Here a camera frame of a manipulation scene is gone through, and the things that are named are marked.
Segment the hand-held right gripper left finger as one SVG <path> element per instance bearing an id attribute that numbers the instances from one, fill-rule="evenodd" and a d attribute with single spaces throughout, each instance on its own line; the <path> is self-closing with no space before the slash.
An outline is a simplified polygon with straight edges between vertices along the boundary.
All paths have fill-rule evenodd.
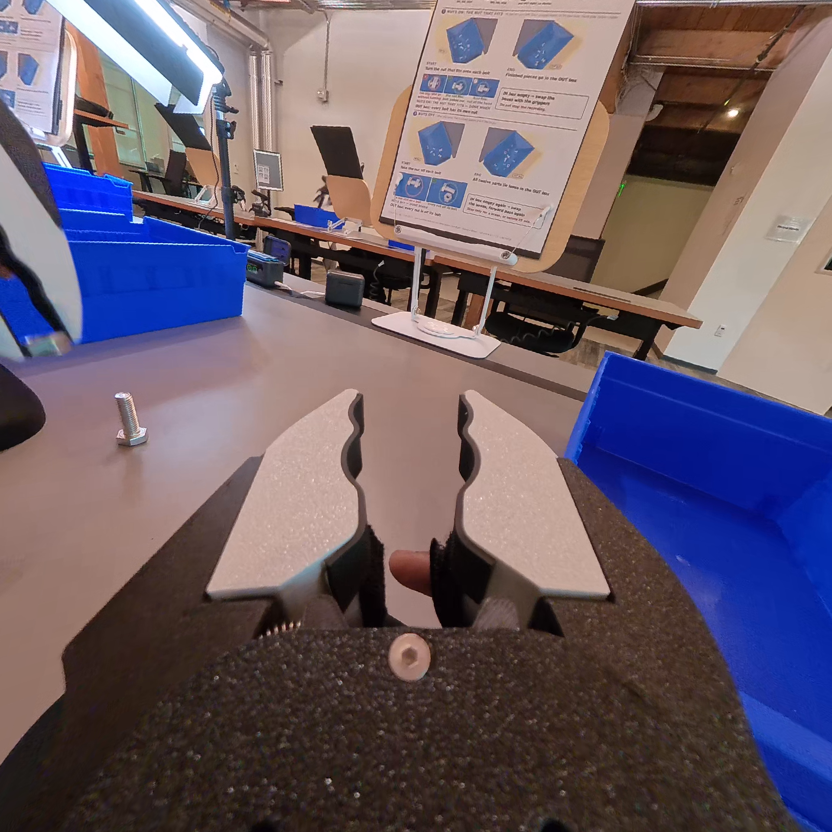
<path id="1" fill-rule="evenodd" d="M 327 596 L 356 626 L 387 623 L 383 547 L 357 482 L 363 432 L 363 395 L 348 389 L 270 444 L 209 580 L 212 601 L 273 601 L 290 623 Z"/>

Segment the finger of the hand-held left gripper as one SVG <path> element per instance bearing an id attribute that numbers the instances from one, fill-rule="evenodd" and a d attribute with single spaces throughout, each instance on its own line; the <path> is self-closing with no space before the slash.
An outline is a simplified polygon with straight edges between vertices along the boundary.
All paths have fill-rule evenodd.
<path id="1" fill-rule="evenodd" d="M 66 354 L 73 340 L 57 313 L 1 314 L 1 357 L 13 361 Z"/>
<path id="2" fill-rule="evenodd" d="M 78 342 L 82 302 L 45 166 L 28 130 L 1 102 L 2 269 L 22 281 L 52 331 Z"/>

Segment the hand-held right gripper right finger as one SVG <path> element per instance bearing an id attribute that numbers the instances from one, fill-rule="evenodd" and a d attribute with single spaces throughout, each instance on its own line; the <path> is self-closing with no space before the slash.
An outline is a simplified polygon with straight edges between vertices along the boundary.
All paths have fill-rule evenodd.
<path id="1" fill-rule="evenodd" d="M 430 552 L 441 625 L 558 629 L 553 601 L 611 601 L 564 460 L 474 390 L 459 397 L 458 434 L 452 533 Z"/>

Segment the silver hex bolt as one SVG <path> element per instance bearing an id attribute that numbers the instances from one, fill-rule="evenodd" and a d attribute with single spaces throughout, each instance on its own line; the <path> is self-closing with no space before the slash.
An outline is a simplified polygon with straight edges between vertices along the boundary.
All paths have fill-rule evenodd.
<path id="1" fill-rule="evenodd" d="M 130 393 L 119 392 L 114 395 L 117 403 L 121 429 L 117 434 L 117 443 L 123 447 L 135 447 L 147 442 L 145 428 L 140 426 L 136 405 Z"/>

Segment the black round cushion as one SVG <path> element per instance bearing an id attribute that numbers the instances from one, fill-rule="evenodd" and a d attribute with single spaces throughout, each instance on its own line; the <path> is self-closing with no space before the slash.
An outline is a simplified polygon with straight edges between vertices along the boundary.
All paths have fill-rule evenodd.
<path id="1" fill-rule="evenodd" d="M 46 421 L 46 412 L 36 393 L 1 365 L 1 452 L 31 439 Z"/>

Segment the roll-up banner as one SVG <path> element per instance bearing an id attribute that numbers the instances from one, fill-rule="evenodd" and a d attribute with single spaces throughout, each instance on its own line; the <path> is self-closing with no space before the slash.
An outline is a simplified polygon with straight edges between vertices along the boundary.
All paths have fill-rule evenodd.
<path id="1" fill-rule="evenodd" d="M 1 2 L 1 98 L 43 133 L 57 125 L 64 19 L 45 1 Z"/>

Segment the white sign stand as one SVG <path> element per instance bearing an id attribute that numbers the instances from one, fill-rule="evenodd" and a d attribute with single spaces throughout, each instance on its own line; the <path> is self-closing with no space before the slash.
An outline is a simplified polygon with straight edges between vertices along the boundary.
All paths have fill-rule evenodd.
<path id="1" fill-rule="evenodd" d="M 500 344 L 496 338 L 484 334 L 488 304 L 491 300 L 497 268 L 500 265 L 516 265 L 516 250 L 514 248 L 494 247 L 486 244 L 466 243 L 401 223 L 393 227 L 393 233 L 401 241 L 414 245 L 412 294 L 409 311 L 400 311 L 395 314 L 376 317 L 372 320 L 372 325 L 391 334 L 401 335 L 425 345 L 436 346 L 463 357 L 487 359 Z M 491 265 L 484 306 L 478 323 L 473 329 L 446 324 L 419 313 L 419 280 L 424 255 L 429 250 L 441 254 L 459 254 L 470 260 L 477 257 Z"/>

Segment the black and blue device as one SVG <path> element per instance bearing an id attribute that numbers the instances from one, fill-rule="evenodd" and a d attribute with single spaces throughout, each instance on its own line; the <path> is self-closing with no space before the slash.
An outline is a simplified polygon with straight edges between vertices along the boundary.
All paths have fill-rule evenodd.
<path id="1" fill-rule="evenodd" d="M 250 248 L 247 252 L 245 278 L 248 282 L 273 289 L 284 280 L 285 263 L 274 255 Z"/>

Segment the grey tool case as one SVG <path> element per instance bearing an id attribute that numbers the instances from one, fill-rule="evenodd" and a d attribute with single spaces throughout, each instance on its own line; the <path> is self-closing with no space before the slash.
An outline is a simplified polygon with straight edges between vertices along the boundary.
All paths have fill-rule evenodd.
<path id="1" fill-rule="evenodd" d="M 340 269 L 328 270 L 325 282 L 325 303 L 343 309 L 359 309 L 363 305 L 365 278 Z"/>

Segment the long wooden desk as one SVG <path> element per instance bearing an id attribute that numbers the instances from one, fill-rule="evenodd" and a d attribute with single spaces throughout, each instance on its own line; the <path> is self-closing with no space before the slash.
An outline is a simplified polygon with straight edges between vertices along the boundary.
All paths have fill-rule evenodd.
<path id="1" fill-rule="evenodd" d="M 147 215 L 171 220 L 180 224 L 210 231 L 222 231 L 222 211 L 182 197 L 161 195 L 152 192 L 135 192 L 133 202 Z M 235 223 L 240 227 L 240 236 L 252 239 L 255 229 L 288 241 L 293 256 L 298 261 L 297 276 L 309 279 L 313 260 L 336 260 L 361 272 L 370 272 L 383 260 L 380 274 L 392 272 L 409 275 L 413 268 L 413 254 L 407 250 L 391 248 L 387 241 L 371 234 L 338 234 L 328 230 L 299 224 L 290 219 L 268 218 L 236 214 Z M 430 255 L 426 262 L 428 283 L 425 288 L 428 297 L 424 312 L 431 317 L 436 314 L 439 303 L 442 276 L 452 270 L 458 274 L 458 297 L 453 309 L 451 322 L 455 325 L 473 325 L 482 312 L 487 289 L 488 271 L 484 266 L 469 265 L 452 255 Z M 699 329 L 702 320 L 692 313 L 667 301 L 607 289 L 593 284 L 581 283 L 562 276 L 547 273 L 518 274 L 499 271 L 498 288 L 520 284 L 541 289 L 557 296 L 570 296 L 581 300 L 585 306 L 599 309 L 605 319 L 591 323 L 591 326 L 638 340 L 635 358 L 645 359 L 649 355 L 661 327 L 677 329 L 688 327 Z"/>

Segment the studio light on stand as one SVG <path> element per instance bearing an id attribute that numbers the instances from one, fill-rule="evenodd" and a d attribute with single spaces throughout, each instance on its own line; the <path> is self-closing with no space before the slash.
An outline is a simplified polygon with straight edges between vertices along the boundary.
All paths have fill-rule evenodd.
<path id="1" fill-rule="evenodd" d="M 234 128 L 231 89 L 219 58 L 163 1 L 51 1 L 51 5 L 159 103 L 177 114 L 214 110 L 224 233 L 234 241 L 234 201 L 228 141 Z"/>

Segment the black monitor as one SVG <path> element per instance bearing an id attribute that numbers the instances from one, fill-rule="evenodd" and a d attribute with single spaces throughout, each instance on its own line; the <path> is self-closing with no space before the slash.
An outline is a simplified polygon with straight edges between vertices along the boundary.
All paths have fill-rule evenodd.
<path id="1" fill-rule="evenodd" d="M 363 164 L 350 127 L 312 126 L 310 130 L 328 176 L 363 180 Z"/>

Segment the instruction sign board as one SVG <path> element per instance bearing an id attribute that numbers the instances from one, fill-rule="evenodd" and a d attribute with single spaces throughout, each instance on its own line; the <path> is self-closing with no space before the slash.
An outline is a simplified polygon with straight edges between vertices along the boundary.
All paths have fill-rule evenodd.
<path id="1" fill-rule="evenodd" d="M 487 263 L 549 264 L 591 173 L 601 115 L 635 2 L 436 2 L 380 222 L 394 239 Z"/>

